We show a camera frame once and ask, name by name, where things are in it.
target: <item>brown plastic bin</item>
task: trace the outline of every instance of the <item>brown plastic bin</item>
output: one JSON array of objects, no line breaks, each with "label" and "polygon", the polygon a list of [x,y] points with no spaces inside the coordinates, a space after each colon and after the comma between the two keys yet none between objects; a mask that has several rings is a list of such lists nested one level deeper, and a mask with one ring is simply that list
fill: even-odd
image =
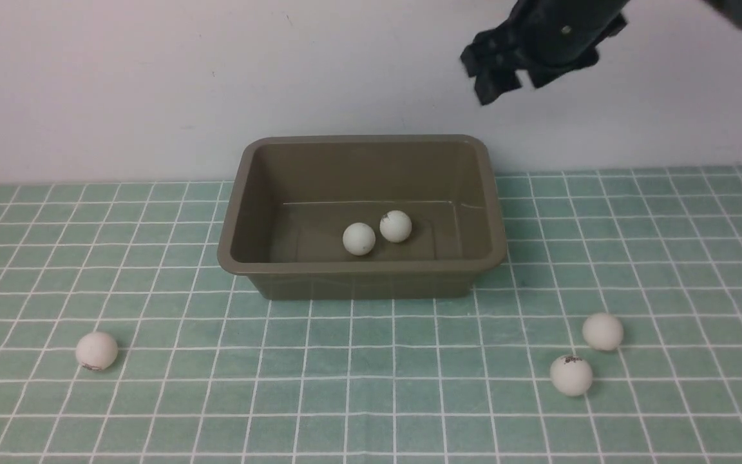
[{"label": "brown plastic bin", "polygon": [[[408,240],[379,234],[401,209]],[[374,228],[353,256],[342,232]],[[273,300],[464,296],[506,256],[488,151],[465,135],[289,137],[245,149],[222,235],[221,267]]]}]

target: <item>white ball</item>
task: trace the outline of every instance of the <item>white ball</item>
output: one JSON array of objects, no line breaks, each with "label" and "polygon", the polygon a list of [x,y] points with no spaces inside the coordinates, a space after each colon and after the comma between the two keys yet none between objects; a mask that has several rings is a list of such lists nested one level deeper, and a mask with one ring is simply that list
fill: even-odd
[{"label": "white ball", "polygon": [[367,255],[377,243],[377,235],[368,224],[356,222],[342,232],[342,244],[354,256]]},{"label": "white ball", "polygon": [[549,376],[554,388],[565,396],[580,396],[586,393],[594,379],[588,362],[570,354],[560,356],[551,362]]},{"label": "white ball", "polygon": [[609,313],[593,314],[583,323],[583,340],[593,349],[615,350],[623,341],[623,324]]},{"label": "white ball", "polygon": [[412,234],[412,219],[396,209],[386,212],[379,221],[379,232],[385,240],[398,244]]},{"label": "white ball", "polygon": [[76,344],[76,360],[91,371],[107,369],[118,354],[116,340],[105,332],[92,332]]}]

